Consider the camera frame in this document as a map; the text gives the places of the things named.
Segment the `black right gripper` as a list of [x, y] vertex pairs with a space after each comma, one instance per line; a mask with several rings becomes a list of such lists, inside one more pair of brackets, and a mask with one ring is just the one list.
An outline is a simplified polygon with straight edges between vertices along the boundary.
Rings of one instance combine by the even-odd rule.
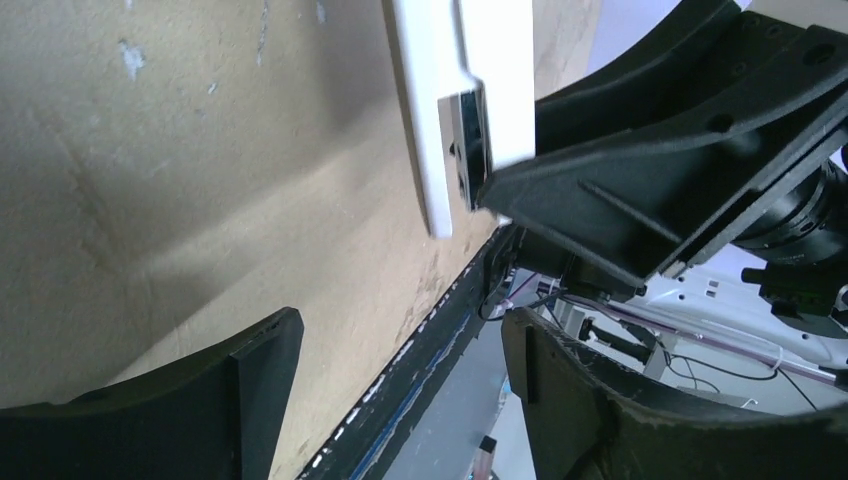
[[732, 244], [774, 316], [847, 334], [847, 5], [682, 1], [702, 33], [679, 115], [495, 173], [482, 204], [627, 282]]

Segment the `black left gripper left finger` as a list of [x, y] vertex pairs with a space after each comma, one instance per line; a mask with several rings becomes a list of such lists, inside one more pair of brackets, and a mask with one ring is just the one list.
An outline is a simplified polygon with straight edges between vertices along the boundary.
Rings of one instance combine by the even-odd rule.
[[266, 479], [304, 324], [283, 308], [215, 345], [64, 404], [1, 413], [5, 479]]

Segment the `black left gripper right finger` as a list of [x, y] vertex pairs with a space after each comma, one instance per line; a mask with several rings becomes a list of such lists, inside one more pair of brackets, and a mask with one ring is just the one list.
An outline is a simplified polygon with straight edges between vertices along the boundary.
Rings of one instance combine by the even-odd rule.
[[536, 312], [501, 324], [540, 479], [843, 479], [847, 409], [794, 416], [732, 407], [591, 349]]

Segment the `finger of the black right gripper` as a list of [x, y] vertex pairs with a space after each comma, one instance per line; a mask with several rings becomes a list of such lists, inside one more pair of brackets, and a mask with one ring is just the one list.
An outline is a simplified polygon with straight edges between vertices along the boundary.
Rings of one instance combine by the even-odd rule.
[[649, 123], [665, 91], [741, 13], [734, 1], [682, 1], [610, 63], [535, 103], [536, 154]]

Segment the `white stapler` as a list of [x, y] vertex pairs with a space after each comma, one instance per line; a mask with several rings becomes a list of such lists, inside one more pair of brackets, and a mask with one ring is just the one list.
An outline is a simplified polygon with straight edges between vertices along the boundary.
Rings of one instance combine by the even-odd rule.
[[489, 176], [536, 154], [533, 5], [387, 1], [384, 15], [428, 232], [448, 238], [446, 152], [471, 211]]

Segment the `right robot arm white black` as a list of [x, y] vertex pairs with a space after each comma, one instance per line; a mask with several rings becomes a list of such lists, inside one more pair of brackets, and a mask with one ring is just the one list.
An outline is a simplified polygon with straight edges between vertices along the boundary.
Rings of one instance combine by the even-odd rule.
[[847, 10], [799, 26], [682, 1], [536, 104], [534, 158], [478, 201], [567, 255], [587, 298], [666, 307], [847, 383]]

